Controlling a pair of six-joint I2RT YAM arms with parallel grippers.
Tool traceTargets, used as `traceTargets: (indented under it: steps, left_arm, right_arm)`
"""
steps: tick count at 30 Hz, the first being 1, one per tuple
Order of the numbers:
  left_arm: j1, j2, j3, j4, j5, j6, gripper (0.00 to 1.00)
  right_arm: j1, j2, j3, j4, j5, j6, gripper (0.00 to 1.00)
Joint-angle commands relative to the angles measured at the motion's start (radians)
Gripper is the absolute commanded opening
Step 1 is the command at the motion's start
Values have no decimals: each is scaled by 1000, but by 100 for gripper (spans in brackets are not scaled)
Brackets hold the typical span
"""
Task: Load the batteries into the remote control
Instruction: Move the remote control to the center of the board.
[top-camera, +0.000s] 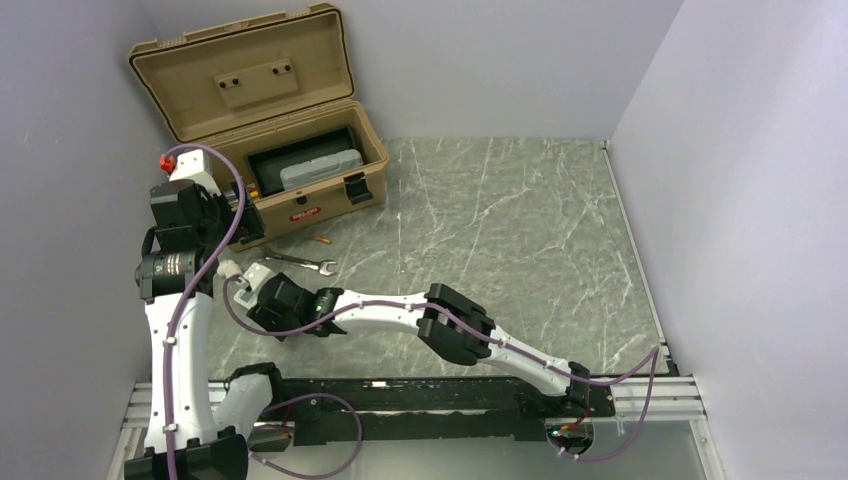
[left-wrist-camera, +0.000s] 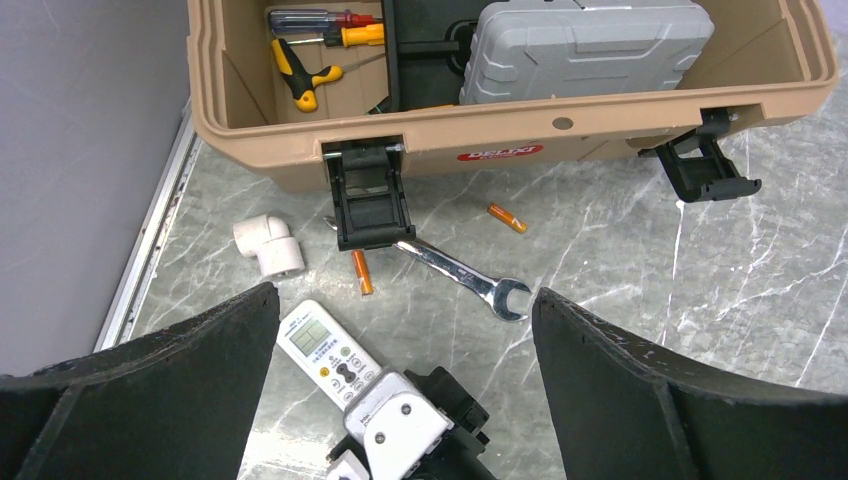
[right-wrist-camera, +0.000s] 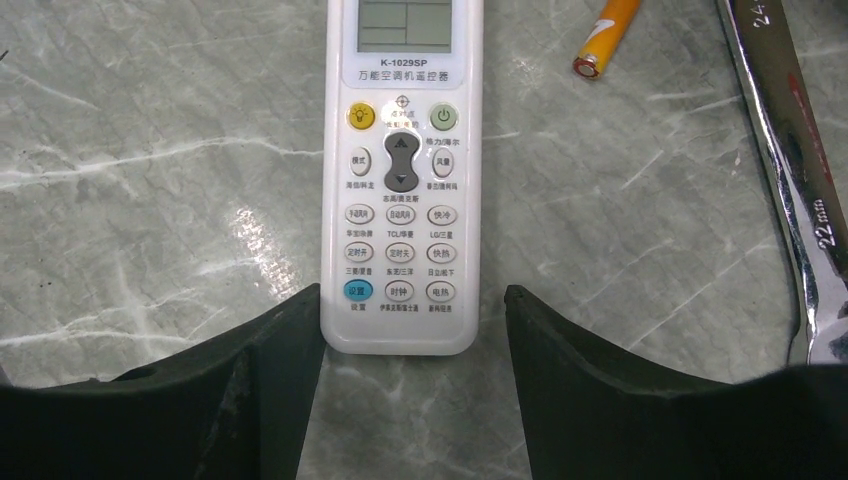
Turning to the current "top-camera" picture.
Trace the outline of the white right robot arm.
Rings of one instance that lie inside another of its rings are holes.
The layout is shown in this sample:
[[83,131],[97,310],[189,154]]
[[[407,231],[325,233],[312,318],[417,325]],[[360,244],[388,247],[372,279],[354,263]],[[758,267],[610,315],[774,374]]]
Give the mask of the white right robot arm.
[[451,287],[434,283],[423,293],[368,295],[341,288],[311,292],[286,275],[246,276],[234,294],[261,332],[284,340],[300,333],[318,337],[358,332],[395,332],[421,340],[442,360],[460,366],[500,369],[550,399],[550,410],[588,415],[588,371],[548,355],[507,333],[486,310]]

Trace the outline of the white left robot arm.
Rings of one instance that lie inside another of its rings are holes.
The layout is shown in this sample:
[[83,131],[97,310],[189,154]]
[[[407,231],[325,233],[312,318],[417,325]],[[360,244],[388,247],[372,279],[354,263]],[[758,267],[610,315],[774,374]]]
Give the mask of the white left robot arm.
[[148,323],[151,406],[143,452],[123,465],[126,479],[244,479],[248,439],[261,418],[287,406],[272,363],[237,369],[223,401],[210,401],[208,327],[218,257],[264,232],[245,182],[218,150],[197,143],[160,159],[166,182],[150,191],[155,224],[135,272]]

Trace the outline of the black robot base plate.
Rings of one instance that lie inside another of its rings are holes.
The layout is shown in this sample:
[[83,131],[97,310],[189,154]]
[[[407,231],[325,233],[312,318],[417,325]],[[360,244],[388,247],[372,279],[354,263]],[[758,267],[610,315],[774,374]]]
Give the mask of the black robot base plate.
[[285,379],[262,423],[284,423],[297,446],[330,442],[501,437],[543,441],[549,426],[615,415],[607,387],[588,386],[590,413],[550,410],[514,377]]

